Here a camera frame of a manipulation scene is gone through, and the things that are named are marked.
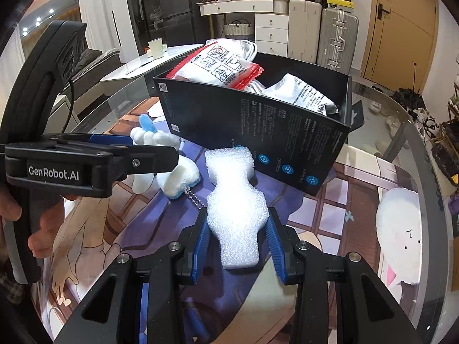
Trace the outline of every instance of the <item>finger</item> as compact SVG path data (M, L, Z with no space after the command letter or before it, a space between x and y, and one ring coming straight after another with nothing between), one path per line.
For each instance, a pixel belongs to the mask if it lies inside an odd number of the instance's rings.
M44 229L38 230L29 236L27 244L32 252L40 251L46 248L52 248L56 234L53 231L47 232Z
M21 217L22 208L11 196L8 188L0 185L0 216L10 221L17 221Z
M45 231L59 229L64 223L64 203L59 200L59 203L54 207L47 209L40 217L40 228Z

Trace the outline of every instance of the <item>door handle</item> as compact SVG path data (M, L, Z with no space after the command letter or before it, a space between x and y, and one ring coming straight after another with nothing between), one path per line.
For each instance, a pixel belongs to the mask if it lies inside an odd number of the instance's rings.
M385 9L382 7L382 4L380 3L380 4L378 4L378 19L379 19L379 20L382 19L382 13L390 14L391 12L385 10Z

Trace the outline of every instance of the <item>white bunny drawing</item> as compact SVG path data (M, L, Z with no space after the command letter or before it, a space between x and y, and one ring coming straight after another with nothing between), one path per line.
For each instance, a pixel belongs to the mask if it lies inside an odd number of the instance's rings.
M422 230L419 197L397 187L384 194L376 213L381 251L392 269L389 290L400 301L401 281L418 284L421 274Z

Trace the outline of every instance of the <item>white table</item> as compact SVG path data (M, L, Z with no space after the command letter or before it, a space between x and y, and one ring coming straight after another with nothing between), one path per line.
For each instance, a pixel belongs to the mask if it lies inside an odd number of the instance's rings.
M148 57L144 54L103 77L97 84L101 89L97 91L99 94L103 93L107 97L111 97L135 79L138 79L177 57L191 53L202 46L203 44L192 44L170 47L164 52L164 57L160 59L153 59L153 57Z
M107 76L103 77L100 81L113 81L113 80L125 80L125 79L137 79L138 77L145 75L146 73L153 71L155 68L163 65L164 63L177 58L188 52L192 52L203 46L202 44L182 45L177 47L168 48L164 52L164 57L160 59L153 59L148 57L146 54L133 59L132 61L122 65Z

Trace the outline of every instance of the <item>black cable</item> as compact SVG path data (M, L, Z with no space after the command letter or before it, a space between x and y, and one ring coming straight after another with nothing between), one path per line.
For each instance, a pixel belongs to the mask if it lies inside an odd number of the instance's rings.
M65 125L62 129L62 133L65 133L65 130L67 129L68 123L70 122L70 118L72 117L73 113L73 104L75 103L75 87L73 86L73 81L72 79L68 79L68 83L70 84L70 111L67 116L67 121L65 122Z

